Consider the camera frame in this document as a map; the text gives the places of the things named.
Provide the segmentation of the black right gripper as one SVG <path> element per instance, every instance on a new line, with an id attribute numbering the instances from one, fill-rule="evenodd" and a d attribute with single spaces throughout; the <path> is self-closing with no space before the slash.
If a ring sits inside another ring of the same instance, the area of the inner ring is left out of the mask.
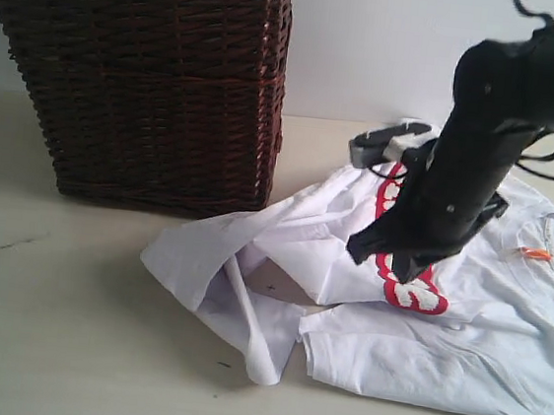
<path id="1" fill-rule="evenodd" d="M 404 153 L 411 174 L 391 210 L 398 224 L 379 218 L 348 238 L 346 250 L 355 264 L 392 253 L 393 274 L 408 284 L 450 257 L 445 245 L 469 232 L 526 146 L 527 131 L 516 120 L 451 113 L 431 149 Z"/>

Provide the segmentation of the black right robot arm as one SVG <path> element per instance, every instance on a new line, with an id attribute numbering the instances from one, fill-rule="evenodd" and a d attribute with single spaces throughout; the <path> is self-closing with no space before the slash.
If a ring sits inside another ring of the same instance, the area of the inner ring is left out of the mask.
<path id="1" fill-rule="evenodd" d="M 403 122 L 355 136 L 351 164 L 375 171 L 400 163 L 393 207 L 348 238 L 356 263 L 387 254 L 400 282 L 415 280 L 459 254 L 508 202 L 498 191 L 526 149 L 554 134 L 554 19 L 524 41 L 483 40 L 465 51 L 452 80 L 453 109 L 436 138 L 423 122 Z"/>

